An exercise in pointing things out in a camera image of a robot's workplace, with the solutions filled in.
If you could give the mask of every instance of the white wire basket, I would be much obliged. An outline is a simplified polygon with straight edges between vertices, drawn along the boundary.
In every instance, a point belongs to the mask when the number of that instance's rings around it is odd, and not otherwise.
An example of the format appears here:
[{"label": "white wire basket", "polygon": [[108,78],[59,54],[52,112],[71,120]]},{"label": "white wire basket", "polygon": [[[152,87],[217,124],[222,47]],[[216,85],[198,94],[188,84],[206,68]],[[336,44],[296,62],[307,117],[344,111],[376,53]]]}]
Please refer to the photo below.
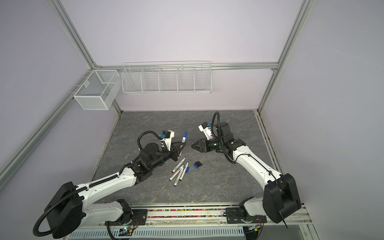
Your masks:
[{"label": "white wire basket", "polygon": [[84,110],[108,110],[120,88],[117,70],[93,70],[73,96]]},{"label": "white wire basket", "polygon": [[124,63],[124,70],[121,73],[123,92],[126,94],[212,92],[210,62],[163,63],[156,65]]}]

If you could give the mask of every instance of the mesh basket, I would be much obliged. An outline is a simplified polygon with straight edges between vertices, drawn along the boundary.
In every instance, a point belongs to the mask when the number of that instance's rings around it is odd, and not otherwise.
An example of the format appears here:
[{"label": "mesh basket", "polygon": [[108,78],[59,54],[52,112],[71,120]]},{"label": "mesh basket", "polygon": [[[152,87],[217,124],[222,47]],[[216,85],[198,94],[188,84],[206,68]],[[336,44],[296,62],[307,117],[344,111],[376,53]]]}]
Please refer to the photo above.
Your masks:
[{"label": "mesh basket", "polygon": [[210,63],[189,65],[130,66],[121,74],[126,94],[210,93]]},{"label": "mesh basket", "polygon": [[73,96],[84,110],[108,110],[120,87],[117,70],[93,70]]}]

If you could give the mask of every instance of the gray tabletop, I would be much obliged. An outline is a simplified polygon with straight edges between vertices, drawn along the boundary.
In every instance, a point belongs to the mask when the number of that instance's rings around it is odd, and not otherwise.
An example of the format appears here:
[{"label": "gray tabletop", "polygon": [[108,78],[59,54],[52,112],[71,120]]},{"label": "gray tabletop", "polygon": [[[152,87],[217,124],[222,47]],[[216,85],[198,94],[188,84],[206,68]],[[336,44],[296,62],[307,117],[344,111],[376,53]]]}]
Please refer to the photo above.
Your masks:
[{"label": "gray tabletop", "polygon": [[[169,181],[172,169],[178,162],[168,160],[153,170],[153,175],[138,185],[121,189],[98,201],[112,202],[125,199],[130,204],[189,203],[189,202],[241,202],[247,197],[262,197],[263,190],[257,181],[240,164],[229,163],[223,154],[200,153],[190,146],[204,134],[198,126],[210,122],[214,111],[159,111],[123,112],[114,134],[96,170],[94,179],[117,172],[121,166],[138,153],[137,137],[144,131],[152,130],[161,134],[163,130],[175,131],[175,140],[180,141],[188,131],[187,146],[182,152],[189,162],[189,172],[174,187]],[[235,138],[243,140],[265,163],[272,166],[256,117],[252,110],[220,111],[221,122],[228,122]],[[150,142],[160,142],[151,134],[141,139],[144,147]],[[193,163],[200,161],[203,166],[196,169]]]}]

